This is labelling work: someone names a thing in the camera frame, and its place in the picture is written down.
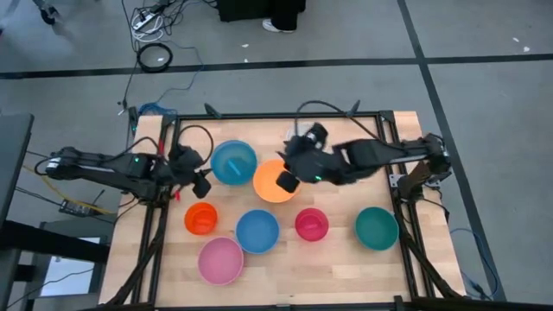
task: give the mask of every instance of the teal bowl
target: teal bowl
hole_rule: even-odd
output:
[[[355,235],[366,248],[385,251],[397,241],[399,227],[390,212],[380,207],[367,207],[355,220]]]

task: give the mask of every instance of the power strip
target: power strip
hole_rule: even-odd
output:
[[[138,31],[142,29],[142,27],[146,26],[147,23],[151,22],[154,18],[156,18],[159,15],[159,13],[149,13],[145,18],[144,21],[138,22],[136,25],[132,26],[132,28],[135,31]]]

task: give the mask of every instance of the wooden tabletop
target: wooden tabletop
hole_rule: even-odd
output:
[[[400,139],[416,139],[422,135],[416,113],[395,112]],[[374,118],[359,119],[369,130],[376,132]],[[302,123],[315,120],[302,119]],[[357,125],[347,119],[318,120],[328,130],[327,145],[356,138],[367,138]],[[283,149],[283,140],[292,127],[290,119],[191,121],[201,124],[213,135],[215,145],[238,139],[249,143],[257,153],[258,162],[279,158],[276,151]],[[143,136],[159,137],[161,117],[141,117],[136,139]],[[170,146],[172,132],[166,146]],[[190,145],[203,156],[209,151],[209,140],[199,129],[186,130],[182,144]],[[155,148],[144,142],[133,152],[155,153]],[[408,169],[415,163],[409,163]],[[392,211],[387,176],[380,169],[371,178],[353,185],[336,187],[322,182],[303,184],[297,196],[282,204],[271,204],[255,194],[251,183],[229,187],[218,182],[213,174],[207,178],[212,190],[204,199],[218,211],[219,223],[208,236],[195,236],[183,225],[187,209],[198,200],[191,188],[181,192],[181,201],[171,201],[168,225],[163,246],[162,267],[157,292],[157,307],[233,306],[274,304],[319,304],[389,302],[394,295],[409,298],[399,243],[388,251],[364,248],[353,232],[357,214],[369,206],[380,206]],[[425,197],[439,202],[438,195],[425,189]],[[304,208],[316,207],[328,217],[330,229],[318,242],[302,240],[294,229],[296,215]],[[245,254],[245,267],[236,282],[223,287],[208,285],[200,278],[197,258],[201,246],[217,236],[234,238],[236,223],[251,209],[271,211],[281,226],[277,246],[264,255]],[[416,204],[426,252],[431,263],[451,287],[463,294],[461,273],[449,236],[443,210],[428,202]],[[155,214],[152,234],[156,229],[159,211]],[[120,288],[137,262],[142,236],[145,206],[137,206],[119,221],[113,234],[100,302],[108,301]],[[413,257],[419,293],[424,293],[420,269]],[[142,301],[146,301],[151,264],[144,272]]]

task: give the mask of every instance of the person's foot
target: person's foot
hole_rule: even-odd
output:
[[[270,32],[282,32],[284,34],[291,34],[294,32],[294,30],[281,30],[273,26],[273,23],[270,21],[270,19],[263,20],[263,28]]]

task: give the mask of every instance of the gray floor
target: gray floor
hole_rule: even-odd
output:
[[[119,1],[53,1],[60,25],[42,23],[23,0],[0,37],[0,72],[132,67],[134,56]],[[128,0],[129,8],[142,1]],[[548,0],[407,0],[428,57],[553,53],[553,3]],[[0,12],[6,3],[0,3]],[[274,35],[260,21],[219,22],[204,4],[185,11],[172,40],[196,46],[207,64],[275,60],[413,57],[394,0],[311,0],[293,35]],[[175,51],[176,65],[195,64]],[[437,91],[460,152],[510,301],[553,303],[548,248],[553,233],[549,155],[553,134],[553,61],[431,66]],[[137,75],[129,102],[156,100],[170,86],[185,86],[191,73]],[[29,149],[47,153],[66,145],[115,153],[124,146],[125,116],[119,101],[128,76],[0,80],[4,114],[31,112]],[[200,73],[191,91],[168,95],[163,105],[201,113],[210,103],[222,112],[291,111],[302,101],[325,99],[342,108],[361,100],[363,110],[417,111],[424,131],[439,133],[418,66],[346,66]],[[26,163],[37,159],[28,156]],[[23,171],[19,186],[57,199]],[[101,189],[88,182],[58,182],[67,194],[92,200]],[[455,178],[444,183],[451,228],[467,227]],[[100,205],[115,210],[118,193]],[[10,218],[30,225],[70,219],[34,198],[16,194]],[[484,282],[474,241],[454,236],[461,267]],[[13,298],[22,293],[18,284]],[[71,309],[74,301],[44,301],[36,310]]]

